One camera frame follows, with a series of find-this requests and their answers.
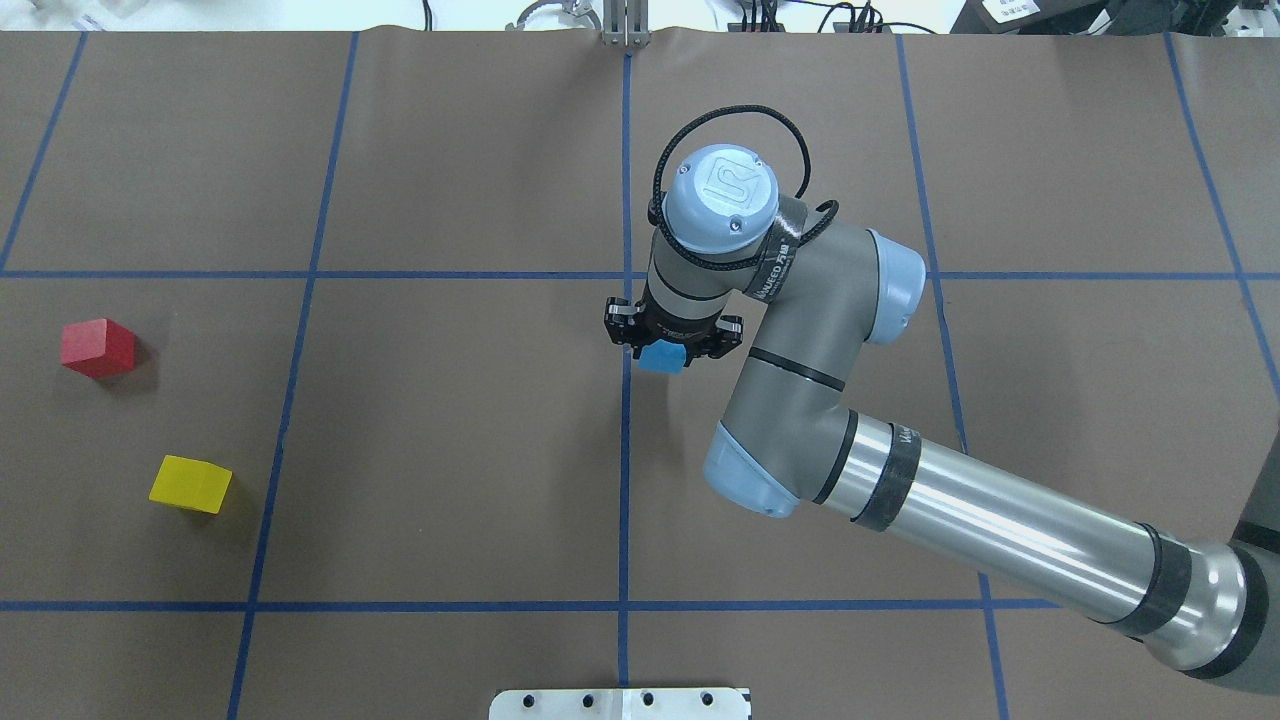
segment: light blue joint cap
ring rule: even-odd
[[[676,169],[663,201],[672,234],[700,255],[723,255],[760,238],[778,213],[778,178],[737,145],[708,145]]]
[[[904,247],[876,231],[876,255],[879,258],[879,295],[876,302],[876,323],[867,342],[888,345],[897,340],[924,295],[924,260],[920,254]]]
[[[650,373],[678,375],[685,369],[685,346],[659,340],[640,351],[640,369]]]
[[[703,474],[708,484],[733,502],[769,518],[786,518],[800,505],[782,483],[773,479],[741,445],[728,434],[723,423],[716,424],[712,450],[707,454]]]

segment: cable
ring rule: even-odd
[[[870,3],[863,5],[863,12],[858,13],[858,22],[849,26],[849,32],[872,32],[872,27],[884,22],[884,13],[872,6]]]
[[[1196,18],[1196,24],[1192,26],[1192,32],[1197,33],[1201,31],[1201,24],[1204,22],[1204,13],[1208,12],[1208,5],[1210,5],[1208,0],[1201,0],[1201,1],[1203,3],[1201,5],[1201,15]]]
[[[742,113],[759,113],[762,115],[768,115],[791,131],[791,136],[796,138],[796,143],[800,146],[800,158],[804,160],[804,178],[800,181],[800,190],[795,193],[796,200],[803,197],[804,191],[809,187],[809,174],[813,170],[813,163],[809,159],[809,145],[804,141],[804,135],[801,135],[800,128],[791,122],[791,118],[787,118],[773,108],[767,105],[728,105],[726,108],[719,108],[717,110],[712,110],[710,113],[699,115],[692,122],[680,128],[680,132],[677,132],[676,136],[671,138],[671,142],[667,143],[667,147],[663,149],[662,155],[658,158],[658,165],[653,170],[653,197],[649,200],[649,223],[655,225],[662,232],[662,236],[667,240],[667,245],[669,245],[677,255],[704,270],[731,272],[758,265],[760,263],[760,258],[764,255],[764,246],[762,245],[759,252],[754,256],[733,263],[713,263],[694,255],[689,249],[681,245],[678,240],[676,240],[676,236],[671,232],[671,227],[667,224],[666,215],[663,215],[662,200],[666,193],[662,191],[662,176],[667,169],[667,163],[671,160],[672,152],[676,151],[676,146],[680,145],[680,142],[685,140],[689,133],[714,120],[716,118]],[[814,208],[814,210],[823,213],[823,215],[812,228],[809,228],[809,232],[800,236],[800,240],[796,241],[796,249],[804,247],[805,243],[822,234],[823,231],[831,225],[832,220],[836,219],[836,213],[840,211],[840,202],[827,200],[822,205]]]
[[[529,23],[529,18],[534,17],[535,12],[547,8],[549,5],[563,5],[563,3],[561,3],[559,0],[534,0],[531,5],[521,10],[520,17],[516,18],[515,23],[507,24],[507,29],[525,29],[525,26]],[[586,13],[582,15],[576,15],[573,13],[567,13],[567,14],[572,17],[575,22],[586,18],[588,22],[591,23],[591,27],[594,27],[595,29],[604,29],[603,26],[600,24],[599,13],[596,13],[595,9],[591,8],[590,5],[588,6]]]
[[[923,29],[924,32],[927,32],[929,35],[938,35],[937,32],[934,32],[934,31],[932,31],[932,29],[929,29],[929,28],[927,28],[924,26],[918,26],[915,23],[878,23],[878,24],[872,26],[865,32],[879,32],[881,28],[883,28],[883,27],[895,27],[895,26],[914,27],[915,29]]]
[[[814,3],[813,0],[791,0],[791,3],[797,5],[813,5],[814,8],[838,8],[841,5],[849,5],[849,3],[836,3],[832,5],[831,3]]]
[[[719,29],[721,28],[719,27],[719,13],[716,12],[716,3],[713,3],[713,0],[703,0],[703,4],[707,5],[707,9],[712,12],[712,26],[716,29]]]
[[[820,5],[820,3],[806,3],[806,5]],[[822,22],[818,23],[818,32],[827,27],[827,20],[831,19],[831,14],[841,8],[849,10],[849,24],[854,24],[854,15],[858,13],[858,8],[854,8],[850,3],[836,3],[835,5],[824,5],[827,8],[827,14],[822,17]]]
[[[764,13],[764,32],[782,32],[778,26],[778,0],[760,0]]]

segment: black tape band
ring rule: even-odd
[[[808,215],[809,208],[804,202],[791,197],[778,197],[778,214],[773,217],[773,224],[764,234],[760,251],[756,254],[760,263],[755,266],[755,274],[751,282],[746,283],[742,295],[760,302],[772,302],[777,297],[787,273],[791,272],[796,250],[800,249],[800,236],[804,234],[804,222]]]
[[[760,350],[759,347],[753,347],[751,351],[746,354],[746,356],[755,357],[762,363],[768,363],[769,365],[781,368],[788,373],[795,373],[801,378],[813,380],[818,384],[824,384],[836,392],[845,392],[845,380],[841,380],[840,378],[833,378],[827,373],[814,370],[808,365],[801,365],[795,360],[787,360],[786,357],[781,355],[774,355],[768,350]]]
[[[708,318],[690,320],[672,315],[660,304],[654,301],[649,286],[644,286],[644,295],[640,304],[644,305],[644,327],[646,327],[659,340],[671,341],[678,345],[698,342],[716,329],[716,319],[719,313]]]
[[[1114,623],[1102,623],[1132,638],[1151,634],[1174,619],[1192,587],[1192,551],[1185,544],[1165,537],[1160,530],[1138,523],[1151,536],[1156,562],[1151,584],[1133,612]]]
[[[1231,552],[1240,560],[1240,568],[1244,570],[1244,616],[1240,618],[1240,626],[1235,630],[1235,637],[1226,644],[1226,650],[1221,655],[1207,665],[1184,670],[1185,675],[1198,680],[1221,678],[1243,665],[1253,648],[1257,647],[1262,629],[1267,625],[1270,607],[1267,578],[1262,574],[1258,561],[1247,550],[1233,547]]]
[[[888,446],[884,469],[881,470],[867,507],[854,518],[854,523],[877,533],[884,532],[897,519],[908,493],[911,492],[915,473],[920,469],[920,433],[906,425],[892,425],[892,428],[893,439]]]
[[[658,263],[653,264],[653,272],[658,275],[658,281],[660,281],[662,284],[666,286],[666,288],[669,290],[672,295],[678,295],[680,297],[684,297],[685,300],[692,300],[694,302],[705,302],[708,300],[719,300],[721,297],[724,297],[726,295],[728,295],[728,292],[722,292],[719,295],[712,295],[709,297],[703,297],[703,296],[698,296],[698,295],[689,295],[687,292],[681,292],[676,286],[673,286],[669,282],[667,282],[667,278],[662,277],[662,270],[658,269]]]
[[[1231,538],[1280,555],[1280,532],[1272,530],[1266,525],[1240,520]]]
[[[836,462],[831,466],[831,474],[827,475],[827,484],[822,486],[822,491],[818,497],[813,501],[818,505],[827,502],[831,497],[831,491],[836,489],[836,483],[840,480],[841,473],[845,471],[845,460],[849,457],[849,448],[854,447],[854,436],[858,434],[858,413],[852,410],[849,411],[849,424],[845,425],[845,439],[840,442],[840,452],[836,454]]]

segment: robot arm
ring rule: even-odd
[[[728,500],[785,518],[810,501],[1006,578],[1143,642],[1170,667],[1280,694],[1280,436],[1230,543],[1180,541],[840,405],[863,342],[892,342],[923,292],[924,263],[876,231],[780,196],[742,147],[713,145],[658,183],[640,302],[609,299],[605,325],[643,369],[678,372],[741,340],[733,290],[768,310],[717,427],[704,474]]]

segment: red cube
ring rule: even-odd
[[[63,365],[91,378],[133,369],[136,338],[106,318],[63,328]]]

